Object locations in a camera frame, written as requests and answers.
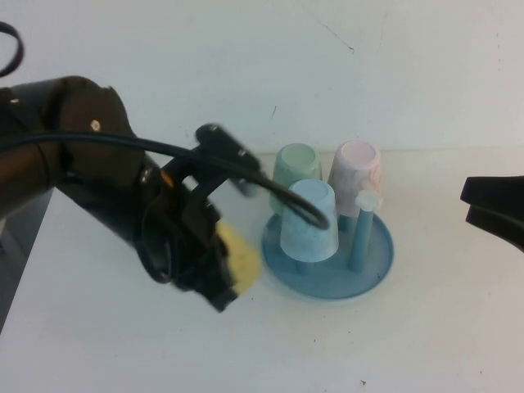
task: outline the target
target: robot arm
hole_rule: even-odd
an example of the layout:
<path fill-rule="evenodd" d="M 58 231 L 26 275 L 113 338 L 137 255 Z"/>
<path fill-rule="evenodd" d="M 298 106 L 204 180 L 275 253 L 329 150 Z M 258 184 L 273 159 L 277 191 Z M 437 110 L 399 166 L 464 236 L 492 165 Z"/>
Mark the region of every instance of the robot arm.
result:
<path fill-rule="evenodd" d="M 20 64 L 19 48 L 0 76 Z M 217 124 L 196 131 L 193 151 L 136 138 L 112 88 L 72 76 L 0 88 L 0 218 L 57 187 L 137 250 L 147 273 L 201 293 L 218 311 L 237 297 L 231 254 L 208 196 L 232 179 L 244 195 L 266 187 L 306 221 L 327 219 L 268 180 L 259 161 Z M 145 150 L 175 156 L 160 168 Z M 189 190 L 183 180 L 198 185 Z"/>

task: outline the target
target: white table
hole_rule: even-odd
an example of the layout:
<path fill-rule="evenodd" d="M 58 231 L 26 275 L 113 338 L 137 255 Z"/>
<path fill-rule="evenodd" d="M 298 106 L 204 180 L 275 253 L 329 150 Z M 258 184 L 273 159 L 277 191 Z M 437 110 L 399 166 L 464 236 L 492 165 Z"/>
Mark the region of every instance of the white table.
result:
<path fill-rule="evenodd" d="M 380 286 L 323 303 L 264 271 L 222 314 L 154 283 L 55 192 L 0 335 L 0 391 L 522 392 L 524 255 L 466 224 L 459 200 L 468 175 L 522 173 L 524 148 L 386 152 L 396 253 Z M 265 193 L 214 200 L 260 244 Z"/>

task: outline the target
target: cup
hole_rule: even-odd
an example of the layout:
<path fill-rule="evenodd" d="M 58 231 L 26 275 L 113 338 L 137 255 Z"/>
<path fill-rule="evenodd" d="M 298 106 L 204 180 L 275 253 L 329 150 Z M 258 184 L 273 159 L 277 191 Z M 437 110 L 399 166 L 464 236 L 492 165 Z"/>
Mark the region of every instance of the cup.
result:
<path fill-rule="evenodd" d="M 349 141 L 340 145 L 333 158 L 329 180 L 337 200 L 337 213 L 358 217 L 356 197 L 362 190 L 380 193 L 382 156 L 371 143 Z"/>
<path fill-rule="evenodd" d="M 329 184 L 317 179 L 300 180 L 289 189 L 320 209 L 329 220 L 329 228 L 318 229 L 307 224 L 293 210 L 284 207 L 280 247 L 299 262 L 320 262 L 333 256 L 338 249 L 335 192 Z"/>
<path fill-rule="evenodd" d="M 292 143 L 280 149 L 275 160 L 273 180 L 289 188 L 304 178 L 322 180 L 322 167 L 318 153 L 304 143 Z M 269 198 L 271 209 L 282 215 L 282 203 L 275 197 Z"/>

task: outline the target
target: wire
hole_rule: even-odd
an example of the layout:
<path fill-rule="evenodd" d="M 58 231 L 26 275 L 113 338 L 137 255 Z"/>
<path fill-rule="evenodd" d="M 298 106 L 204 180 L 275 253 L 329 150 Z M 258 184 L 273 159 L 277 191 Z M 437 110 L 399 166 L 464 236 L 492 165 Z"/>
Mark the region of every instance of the wire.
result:
<path fill-rule="evenodd" d="M 163 142 L 155 142 L 143 138 L 129 138 L 108 133 L 81 133 L 69 130 L 55 130 L 53 132 L 31 133 L 9 138 L 0 143 L 0 153 L 24 145 L 41 142 L 92 142 L 129 147 L 133 149 L 152 151 L 164 156 L 182 158 L 195 164 L 221 169 L 226 172 L 226 175 L 229 178 L 243 178 L 250 183 L 257 184 L 270 191 L 280 200 L 281 203 L 299 215 L 307 224 L 321 229 L 329 228 L 328 219 L 319 209 L 301 196 L 289 191 L 287 188 L 275 183 L 273 180 L 266 178 L 264 175 L 244 169 L 240 165 L 236 165 L 217 157 L 203 156 L 200 153 L 196 153 L 183 147 L 169 145 Z"/>
<path fill-rule="evenodd" d="M 0 78 L 3 76 L 9 75 L 11 72 L 16 70 L 20 63 L 22 62 L 22 59 L 24 58 L 24 44 L 22 43 L 22 38 L 16 31 L 16 29 L 8 25 L 6 22 L 0 21 L 0 33 L 4 33 L 7 35 L 11 35 L 16 40 L 16 52 L 14 57 L 7 63 L 7 65 L 0 70 Z"/>

